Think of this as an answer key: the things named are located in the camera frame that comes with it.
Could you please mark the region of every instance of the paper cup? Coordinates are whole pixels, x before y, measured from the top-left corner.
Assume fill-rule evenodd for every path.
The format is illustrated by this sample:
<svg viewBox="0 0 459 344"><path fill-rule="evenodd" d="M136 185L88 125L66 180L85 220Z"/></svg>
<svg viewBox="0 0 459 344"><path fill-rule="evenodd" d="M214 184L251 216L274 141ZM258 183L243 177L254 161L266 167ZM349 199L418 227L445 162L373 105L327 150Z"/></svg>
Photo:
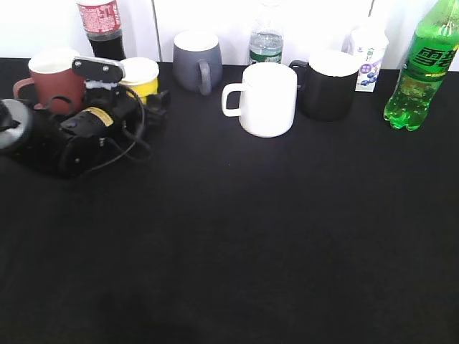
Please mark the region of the paper cup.
<svg viewBox="0 0 459 344"><path fill-rule="evenodd" d="M156 62L145 57L133 57L121 61L126 76L120 84L131 88L146 104L149 95L158 94L159 66Z"/></svg>

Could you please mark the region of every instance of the gray mug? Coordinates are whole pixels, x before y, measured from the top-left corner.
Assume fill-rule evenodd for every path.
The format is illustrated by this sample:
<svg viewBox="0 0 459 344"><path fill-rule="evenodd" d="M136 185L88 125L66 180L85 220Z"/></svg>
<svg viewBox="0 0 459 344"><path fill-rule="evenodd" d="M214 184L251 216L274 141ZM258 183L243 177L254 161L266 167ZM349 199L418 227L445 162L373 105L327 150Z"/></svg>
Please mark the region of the gray mug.
<svg viewBox="0 0 459 344"><path fill-rule="evenodd" d="M222 80L222 53L217 35L202 31L177 34L173 71L183 88L208 95Z"/></svg>

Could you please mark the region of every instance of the green soda bottle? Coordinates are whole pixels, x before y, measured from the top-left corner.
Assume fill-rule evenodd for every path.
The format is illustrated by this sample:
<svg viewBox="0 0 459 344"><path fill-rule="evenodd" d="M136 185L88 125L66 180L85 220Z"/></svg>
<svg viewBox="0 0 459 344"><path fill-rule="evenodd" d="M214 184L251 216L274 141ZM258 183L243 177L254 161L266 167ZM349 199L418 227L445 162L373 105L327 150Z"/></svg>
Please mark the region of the green soda bottle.
<svg viewBox="0 0 459 344"><path fill-rule="evenodd" d="M417 25L397 88L384 109L393 128L418 129L459 48L459 0L439 0Z"/></svg>

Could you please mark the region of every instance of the mug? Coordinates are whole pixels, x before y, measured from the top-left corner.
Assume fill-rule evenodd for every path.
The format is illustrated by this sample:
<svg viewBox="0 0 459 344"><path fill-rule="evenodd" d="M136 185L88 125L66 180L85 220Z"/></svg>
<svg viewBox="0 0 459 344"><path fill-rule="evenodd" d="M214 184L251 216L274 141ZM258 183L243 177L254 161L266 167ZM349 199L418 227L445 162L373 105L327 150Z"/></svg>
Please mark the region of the mug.
<svg viewBox="0 0 459 344"><path fill-rule="evenodd" d="M222 80L222 53L217 35L185 31L174 39L173 72L186 90L208 95Z"/></svg>
<svg viewBox="0 0 459 344"><path fill-rule="evenodd" d="M123 64L125 77L120 84L128 86L146 104L149 95L158 94L159 66L152 59L145 57L132 57L121 61Z"/></svg>
<svg viewBox="0 0 459 344"><path fill-rule="evenodd" d="M30 78L14 84L14 97L19 98L23 87L35 85L39 101L36 109L49 105L52 113L63 115L81 110L85 79L72 71L72 61L78 55L73 49L59 48L33 56L29 61ZM65 97L71 103L55 97Z"/></svg>
<svg viewBox="0 0 459 344"><path fill-rule="evenodd" d="M290 68L303 73L298 105L314 120L345 118L351 109L361 61L344 52L326 50L309 57L308 63L295 60Z"/></svg>
<svg viewBox="0 0 459 344"><path fill-rule="evenodd" d="M239 117L241 126L261 138L286 133L293 124L297 76L289 67L261 62L246 68L241 84L226 85L222 93L222 110L227 117ZM240 91L240 107L228 109L228 94Z"/></svg>

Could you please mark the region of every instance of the white wall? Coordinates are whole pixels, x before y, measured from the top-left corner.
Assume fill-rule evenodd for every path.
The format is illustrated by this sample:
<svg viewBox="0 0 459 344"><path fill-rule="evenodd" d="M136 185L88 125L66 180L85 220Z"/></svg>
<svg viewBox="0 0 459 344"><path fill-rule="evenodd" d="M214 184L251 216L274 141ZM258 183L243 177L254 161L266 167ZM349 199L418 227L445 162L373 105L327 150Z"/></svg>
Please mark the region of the white wall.
<svg viewBox="0 0 459 344"><path fill-rule="evenodd" d="M376 0L373 14L382 16L387 23L386 35L389 46L382 64L383 68L398 69L410 47L417 23L433 7L437 0ZM451 70L459 70L459 55Z"/></svg>
<svg viewBox="0 0 459 344"><path fill-rule="evenodd" d="M0 57L31 57L65 46L91 55L75 0L0 0ZM172 60L175 34L204 28L216 32L225 64L247 59L250 26L258 0L155 0L164 60ZM317 48L341 49L367 14L372 0L283 0L283 63L307 59ZM419 20L436 0L375 0L373 13L387 22L384 68L398 68ZM159 60L151 0L118 0L129 57ZM453 63L459 70L459 57Z"/></svg>
<svg viewBox="0 0 459 344"><path fill-rule="evenodd" d="M0 57L56 46L93 55L75 0L0 0ZM126 55L158 60L151 0L118 0Z"/></svg>
<svg viewBox="0 0 459 344"><path fill-rule="evenodd" d="M341 49L352 27L369 13L371 0L283 0L283 63L307 59L314 49ZM164 61L172 61L174 36L186 29L215 32L223 63L247 63L250 28L258 0L155 0Z"/></svg>

